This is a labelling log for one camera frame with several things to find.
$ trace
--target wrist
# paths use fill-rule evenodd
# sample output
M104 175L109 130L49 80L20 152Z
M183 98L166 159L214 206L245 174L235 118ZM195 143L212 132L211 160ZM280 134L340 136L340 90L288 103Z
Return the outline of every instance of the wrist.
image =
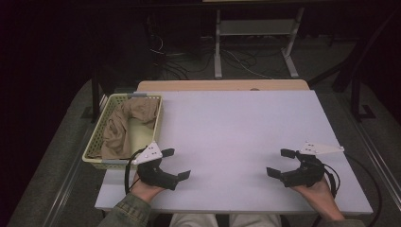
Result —
M344 215L340 212L339 209L322 211L319 212L319 214L325 221L336 221L345 219Z
M153 199L154 196L149 195L147 192L141 191L141 190L137 190L135 188L133 188L131 190L131 194L136 196L137 198L141 199L142 201L145 201L147 203L150 203Z

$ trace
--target wicker basket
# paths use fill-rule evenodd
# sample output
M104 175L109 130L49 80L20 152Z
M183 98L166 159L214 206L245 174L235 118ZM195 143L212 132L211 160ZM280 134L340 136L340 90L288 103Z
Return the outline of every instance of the wicker basket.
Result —
M113 113L115 107L125 100L132 97L145 97L145 98L158 98L160 99L158 113L156 117L155 126L149 129L142 124L138 119L131 118L129 120L129 130L127 133L130 136L131 151L134 153L140 148L144 148L152 141L157 142L159 139L160 127L163 118L163 101L161 96L147 95L147 94L113 94L109 96L106 106L97 121L95 130L89 140L89 143L83 152L83 162L92 164L95 168L99 169L123 169L127 164L127 160L107 160L101 158L94 158L100 152L103 144L103 131L106 127L107 120Z

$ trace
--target floor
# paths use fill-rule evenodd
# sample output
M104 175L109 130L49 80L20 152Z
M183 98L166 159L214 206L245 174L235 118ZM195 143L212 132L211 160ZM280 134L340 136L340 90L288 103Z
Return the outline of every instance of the floor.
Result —
M205 37L201 43L199 56L166 44L167 57L160 64L159 79L214 79L213 42ZM291 79L280 55L285 45L284 37L223 40L223 79ZM297 40L291 57L300 79L309 80L344 60L353 46L353 43L328 46L326 37L304 38ZM400 206L393 194L398 189L391 190L392 186L382 180L383 169L380 170L380 166L372 161L377 159L372 155L377 151L395 181L401 180L401 166L397 162L401 127L366 86L362 86L361 103L371 107L375 118L356 122L349 113L349 89L341 94L331 89L336 75L311 89L316 91L339 142L349 155L357 159L357 162L350 159L349 163L375 211L371 215L353 218L363 220L366 225L375 221L378 227L401 226ZM91 81L88 81L71 103L9 226L97 226L103 219L104 214L94 205L105 171L80 160L95 126L90 116L85 114L91 105ZM293 227L309 226L315 217L287 216Z

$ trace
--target black cable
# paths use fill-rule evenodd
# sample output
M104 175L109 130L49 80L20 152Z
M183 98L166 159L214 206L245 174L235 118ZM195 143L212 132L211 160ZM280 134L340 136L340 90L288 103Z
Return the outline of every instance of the black cable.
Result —
M130 193L130 189L131 189L129 187L131 163L135 159L136 155L138 155L139 153L142 153L144 150L145 150L144 148L138 149L138 151L134 152L133 155L130 157L130 159L127 162L126 170L125 170L125 174L124 174L124 188L125 188L126 195Z
M329 166L329 165L326 165L326 164L324 164L324 166L326 166L326 167L328 167L328 168L330 168L335 174L336 174L336 176L337 176L337 182L338 182L338 184L337 184L337 188L336 188L336 194L337 194L337 192L339 191L339 189L340 189L340 185L341 185L341 180L340 180L340 176L339 176L339 174L337 173L337 171L336 170L334 170L334 168L333 167L331 167L331 166Z
M344 154L345 154L345 157L351 159L352 161L356 162L360 167L362 167L363 170L365 170L365 172L372 179L372 182L375 185L375 189L377 191L377 196L378 196L378 206L377 206L375 217L372 219L371 223L369 223L369 225L367 225L367 227L372 227L377 222L378 217L380 216L380 213L381 213L381 210L382 210L382 207L383 207L383 200L382 200L382 196L381 196L380 187L379 187L377 181L375 180L375 177L372 175L372 173L369 171L369 169L367 167L365 167L360 161L358 161L356 158L350 156L349 154L347 154L347 153L344 153Z

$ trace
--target gray carpet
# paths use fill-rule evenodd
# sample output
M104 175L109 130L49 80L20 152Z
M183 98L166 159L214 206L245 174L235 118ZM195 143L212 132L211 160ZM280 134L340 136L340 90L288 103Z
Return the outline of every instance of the gray carpet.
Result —
M246 59L247 63L254 64L250 69L257 74L274 79L290 79L285 63L278 54L280 48L285 44L284 40L268 38L245 47L240 41L226 40L225 42L222 48L229 52L224 54L225 60L222 61L224 79L262 79L261 76L244 70L238 63L235 64L230 53L235 54L237 58L248 58ZM346 58L354 46L349 43L341 43L329 47L327 42L326 38L297 41L291 56L301 79L312 79L339 63ZM204 54L201 59L192 59L183 54L180 58L169 58L170 65L174 65L172 63L174 62L188 71L205 68L200 72L187 72L186 76L189 79L214 79L213 59L209 61L212 48L210 42L206 41L202 47ZM258 56L251 58L249 55L243 54L244 51L258 54ZM183 78L183 74L177 70L175 73L163 70L160 79L177 79L178 76ZM380 186L383 205L375 226L401 226L400 210L387 187L380 180L375 165L368 155L368 148L357 128L363 127L367 132L392 174L399 181L401 173L400 166L397 164L397 151L401 148L401 127L386 108L377 101L370 89L365 86L362 87L361 103L369 105L376 118L363 120L361 124L355 123L348 111L349 91L335 94L331 90L335 76L323 80L312 89L317 92L329 122L339 142L346 147L346 152L363 163L375 176L375 180ZM82 118L85 109L92 106L90 84L88 81L71 103L40 167L14 212L9 226L97 226L102 220L102 212L96 210L94 205L105 172L80 161L80 155L95 125L91 123L90 118ZM76 160L78 160L78 164L71 168ZM376 211L379 197L374 183L358 164L352 160L349 163L370 204ZM375 214L376 212L372 215L352 218L360 218L368 224ZM297 227L310 226L315 217L312 215L288 216L288 219L291 226Z

